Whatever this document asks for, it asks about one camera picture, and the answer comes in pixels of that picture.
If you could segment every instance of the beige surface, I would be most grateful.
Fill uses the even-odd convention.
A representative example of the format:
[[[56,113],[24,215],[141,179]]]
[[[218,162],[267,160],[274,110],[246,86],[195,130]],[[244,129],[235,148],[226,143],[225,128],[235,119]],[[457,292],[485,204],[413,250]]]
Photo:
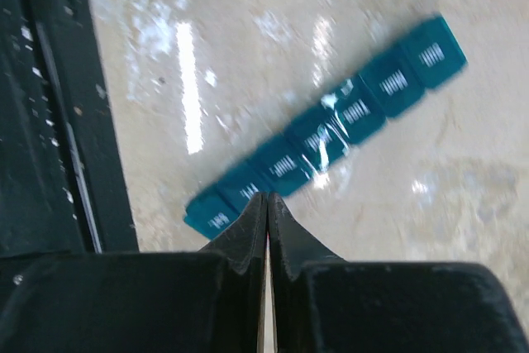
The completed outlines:
[[[469,68],[288,200],[349,260],[472,260],[529,327],[528,0],[92,0],[142,250],[185,203],[439,10]]]

